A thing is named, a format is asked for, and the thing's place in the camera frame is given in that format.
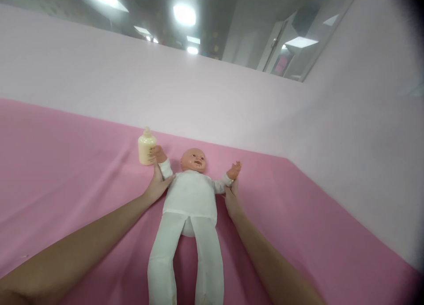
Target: lotion bottle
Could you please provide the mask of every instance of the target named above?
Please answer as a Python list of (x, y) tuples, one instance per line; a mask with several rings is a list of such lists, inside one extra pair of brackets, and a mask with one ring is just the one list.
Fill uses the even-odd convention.
[(138, 158), (146, 166), (153, 165), (155, 156), (153, 150), (156, 146), (156, 137), (151, 134), (150, 128), (144, 129), (143, 135), (138, 139)]

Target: white sleeve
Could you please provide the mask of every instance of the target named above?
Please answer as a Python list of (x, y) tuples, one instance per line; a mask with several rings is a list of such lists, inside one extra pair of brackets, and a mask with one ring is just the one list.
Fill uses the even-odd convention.
[(169, 158), (166, 159), (163, 163), (159, 164), (160, 171), (162, 172), (163, 180), (171, 177), (174, 173), (171, 169), (171, 163), (169, 162)]
[(233, 180), (230, 179), (225, 173), (221, 180), (212, 181), (213, 189), (215, 190), (215, 194), (223, 194), (225, 193), (225, 186), (230, 187), (233, 183)]

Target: pink wall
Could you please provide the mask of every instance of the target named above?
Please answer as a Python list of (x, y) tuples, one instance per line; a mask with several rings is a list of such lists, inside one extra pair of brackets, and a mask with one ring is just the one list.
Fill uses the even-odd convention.
[(418, 264), (423, 109), (390, 0), (355, 0), (306, 83), (4, 5), (0, 27), (0, 97), (287, 157)]

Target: doll head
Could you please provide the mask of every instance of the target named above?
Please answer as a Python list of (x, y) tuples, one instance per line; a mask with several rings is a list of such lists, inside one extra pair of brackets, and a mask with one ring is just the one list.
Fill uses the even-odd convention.
[(198, 148), (190, 148), (181, 157), (182, 171), (194, 170), (203, 173), (206, 169), (206, 156)]

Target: white onesie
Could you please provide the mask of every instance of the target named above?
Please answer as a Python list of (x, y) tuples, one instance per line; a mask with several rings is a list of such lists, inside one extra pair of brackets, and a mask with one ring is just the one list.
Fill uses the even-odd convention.
[[(173, 174), (169, 159), (159, 166), (164, 179)], [(173, 258), (181, 234), (196, 237), (195, 304), (222, 305), (223, 265), (215, 230), (215, 194), (225, 193), (225, 186), (229, 187), (231, 183), (227, 174), (220, 181), (213, 181), (194, 170), (175, 174), (168, 188), (162, 220), (149, 258), (150, 305), (177, 304)]]
[[(169, 159), (159, 164), (163, 178), (172, 176)], [(214, 220), (216, 225), (215, 194), (225, 193), (225, 186), (231, 186), (233, 181), (224, 174), (220, 181), (213, 181), (210, 177), (194, 170), (176, 173), (175, 179), (168, 188), (168, 194), (163, 204), (163, 213), (174, 212), (189, 217), (206, 217)], [(191, 218), (185, 223), (182, 234), (193, 237)]]

